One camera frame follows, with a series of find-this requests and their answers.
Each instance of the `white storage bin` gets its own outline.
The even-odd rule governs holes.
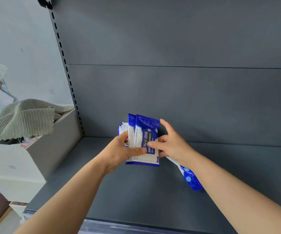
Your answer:
[[[82,134],[76,111],[54,122],[54,133],[22,144],[0,144],[0,192],[9,201],[29,203]]]

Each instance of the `left hand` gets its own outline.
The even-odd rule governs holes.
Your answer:
[[[117,166],[129,157],[139,156],[147,152],[146,148],[128,148],[125,145],[128,137],[128,131],[118,135],[95,157],[105,165],[106,174],[113,172]]]

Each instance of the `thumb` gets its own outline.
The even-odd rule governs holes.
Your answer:
[[[146,148],[127,148],[126,155],[128,157],[131,157],[131,156],[139,156],[139,155],[142,155],[142,154],[145,154],[145,153],[147,153]]]
[[[165,150],[165,149],[166,149],[166,144],[165,144],[165,142],[149,141],[147,145],[148,145],[150,148],[153,148],[153,149],[160,149],[160,150]]]

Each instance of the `gray metal panel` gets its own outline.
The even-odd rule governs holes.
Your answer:
[[[56,0],[68,64],[281,68],[281,0]]]
[[[84,137],[27,209],[38,210],[110,138]],[[281,148],[189,143],[281,205]],[[194,192],[166,158],[160,167],[120,165],[102,181],[87,218],[206,233],[236,233],[206,192]]]
[[[281,70],[68,67],[86,136],[114,137],[133,113],[186,141],[281,146]]]

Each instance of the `hand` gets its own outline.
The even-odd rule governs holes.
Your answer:
[[[139,156],[147,152],[146,148],[128,148],[125,143],[129,137],[128,131],[115,137],[94,159],[105,166],[106,174],[113,172],[117,166],[131,156]]]
[[[170,156],[178,161],[184,167],[188,167],[186,160],[194,152],[186,141],[173,129],[173,127],[163,119],[160,119],[162,125],[165,126],[168,135],[159,137],[158,141],[148,142],[148,146],[154,149],[162,150],[159,157]]]

